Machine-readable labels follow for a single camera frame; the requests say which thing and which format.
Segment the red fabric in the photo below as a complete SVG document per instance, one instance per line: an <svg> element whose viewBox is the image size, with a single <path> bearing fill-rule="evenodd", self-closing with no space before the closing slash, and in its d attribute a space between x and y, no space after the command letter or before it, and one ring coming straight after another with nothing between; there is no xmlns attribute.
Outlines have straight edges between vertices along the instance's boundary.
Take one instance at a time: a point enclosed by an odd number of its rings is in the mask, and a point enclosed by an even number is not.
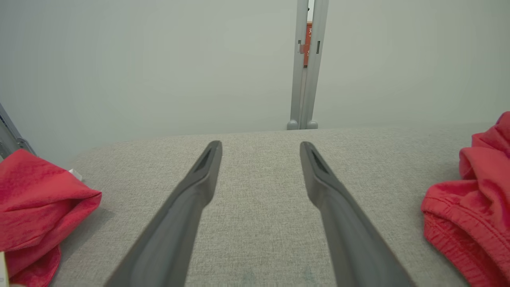
<svg viewBox="0 0 510 287"><path fill-rule="evenodd" d="M510 112L460 152L462 180L433 185L424 235L472 286L510 285Z"/></svg>
<svg viewBox="0 0 510 287"><path fill-rule="evenodd" d="M11 283L47 286L60 262L59 243L100 201L100 192L27 151L0 163L0 251Z"/></svg>

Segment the gray fabric sofa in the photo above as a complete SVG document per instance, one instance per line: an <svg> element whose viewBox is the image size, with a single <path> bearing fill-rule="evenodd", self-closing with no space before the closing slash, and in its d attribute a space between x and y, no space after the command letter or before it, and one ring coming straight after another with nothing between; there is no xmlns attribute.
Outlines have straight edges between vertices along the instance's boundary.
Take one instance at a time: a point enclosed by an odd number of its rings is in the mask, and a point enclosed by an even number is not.
<svg viewBox="0 0 510 287"><path fill-rule="evenodd" d="M319 211L299 144L310 141L418 286L467 285L423 237L420 204L459 179L458 152L491 124L345 128L175 136L96 148L72 163L100 207L62 244L52 285L106 282L212 140L223 142L215 196L204 209L187 284L334 285Z"/></svg>

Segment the orange sign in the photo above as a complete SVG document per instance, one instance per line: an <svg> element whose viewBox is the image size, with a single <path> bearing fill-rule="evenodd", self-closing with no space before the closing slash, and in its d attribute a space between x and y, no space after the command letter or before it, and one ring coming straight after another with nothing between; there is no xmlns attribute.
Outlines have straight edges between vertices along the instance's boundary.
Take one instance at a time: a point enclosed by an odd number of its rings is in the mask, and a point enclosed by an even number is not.
<svg viewBox="0 0 510 287"><path fill-rule="evenodd" d="M307 23L307 37L304 39L304 66L308 66L308 56L310 54L310 40L312 40L312 22Z"/></svg>

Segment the white tag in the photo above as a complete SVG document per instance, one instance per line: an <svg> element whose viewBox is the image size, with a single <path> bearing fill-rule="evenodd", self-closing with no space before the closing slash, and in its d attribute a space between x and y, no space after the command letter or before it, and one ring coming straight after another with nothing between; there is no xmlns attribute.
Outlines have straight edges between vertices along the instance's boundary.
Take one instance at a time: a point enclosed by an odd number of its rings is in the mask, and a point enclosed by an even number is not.
<svg viewBox="0 0 510 287"><path fill-rule="evenodd" d="M0 252L0 287L9 287L7 265L5 264L5 256L3 251Z"/></svg>

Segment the white wall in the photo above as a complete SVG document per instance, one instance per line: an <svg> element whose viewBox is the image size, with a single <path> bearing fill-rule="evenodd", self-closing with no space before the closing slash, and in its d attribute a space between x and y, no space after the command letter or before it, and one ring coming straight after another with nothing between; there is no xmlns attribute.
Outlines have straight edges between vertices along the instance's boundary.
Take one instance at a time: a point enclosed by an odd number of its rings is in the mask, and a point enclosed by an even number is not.
<svg viewBox="0 0 510 287"><path fill-rule="evenodd" d="M319 128L495 122L510 110L510 1L329 1Z"/></svg>
<svg viewBox="0 0 510 287"><path fill-rule="evenodd" d="M312 21L314 18L314 5L315 5L315 0L308 0L308 8L310 9L310 10L308 10L308 15L307 15L308 22Z"/></svg>
<svg viewBox="0 0 510 287"><path fill-rule="evenodd" d="M60 165L115 141L284 130L295 21L292 0L2 1L0 103Z"/></svg>

